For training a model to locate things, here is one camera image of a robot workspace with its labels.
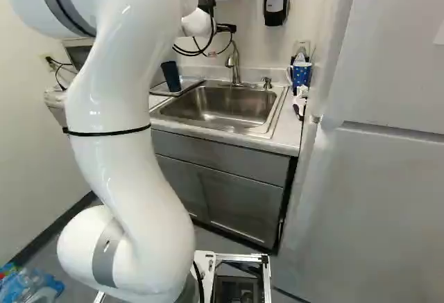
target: gray band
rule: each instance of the gray band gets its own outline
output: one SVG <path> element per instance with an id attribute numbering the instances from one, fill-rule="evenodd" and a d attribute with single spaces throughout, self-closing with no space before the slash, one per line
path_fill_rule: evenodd
<path id="1" fill-rule="evenodd" d="M 65 28 L 79 36 L 96 36 L 96 29 L 82 18 L 71 0 L 45 0 L 45 2 Z"/>
<path id="2" fill-rule="evenodd" d="M 116 288 L 112 267 L 117 246 L 123 235 L 123 228 L 115 219 L 108 223 L 100 235 L 92 256 L 92 274 L 98 284 Z"/>

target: white refrigerator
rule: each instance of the white refrigerator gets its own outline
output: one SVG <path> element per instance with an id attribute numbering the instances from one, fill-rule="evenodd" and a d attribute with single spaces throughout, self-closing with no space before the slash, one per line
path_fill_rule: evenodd
<path id="1" fill-rule="evenodd" d="M 326 0 L 322 25 L 273 284 L 444 302 L 444 0 Z"/>

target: electrical outlet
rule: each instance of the electrical outlet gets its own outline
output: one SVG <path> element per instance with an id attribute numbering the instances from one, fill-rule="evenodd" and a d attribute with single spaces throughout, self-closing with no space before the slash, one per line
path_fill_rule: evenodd
<path id="1" fill-rule="evenodd" d="M 303 52 L 306 57 L 311 56 L 311 42 L 309 40 L 296 41 L 293 45 L 293 55 L 298 55 L 299 52 Z"/>
<path id="2" fill-rule="evenodd" d="M 46 57 L 52 57 L 52 55 L 50 53 L 42 53 L 41 55 L 39 55 L 39 59 L 42 61 L 42 63 L 46 67 L 46 70 L 50 73 L 55 72 L 57 66 L 48 62 L 48 60 L 46 60 Z"/>

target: tray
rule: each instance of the tray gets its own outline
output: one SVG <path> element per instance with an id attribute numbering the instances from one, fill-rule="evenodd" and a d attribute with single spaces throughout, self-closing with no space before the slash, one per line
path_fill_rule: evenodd
<path id="1" fill-rule="evenodd" d="M 160 95 L 160 96 L 173 96 L 178 97 L 189 90 L 196 88 L 197 86 L 204 83 L 205 80 L 202 78 L 192 78 L 192 77 L 180 77 L 180 86 L 182 90 L 180 92 L 170 92 L 168 89 L 168 85 L 166 82 L 161 83 L 150 89 L 150 94 L 152 95 Z"/>

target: gray floor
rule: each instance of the gray floor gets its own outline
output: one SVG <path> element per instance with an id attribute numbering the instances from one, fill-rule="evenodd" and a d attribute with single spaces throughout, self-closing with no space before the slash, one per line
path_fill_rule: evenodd
<path id="1" fill-rule="evenodd" d="M 198 250 L 207 250 L 220 253 L 255 253 L 254 250 L 244 245 L 235 243 L 222 236 L 196 227 L 196 244 Z M 60 267 L 56 254 L 57 238 L 55 237 L 47 246 L 42 248 L 28 263 L 30 268 L 39 268 L 61 280 L 66 289 L 60 296 L 58 303 L 92 303 L 96 292 L 83 284 L 71 279 Z M 112 297 L 107 297 L 105 303 L 121 302 Z M 295 301 L 277 291 L 272 292 L 273 303 L 295 303 Z"/>

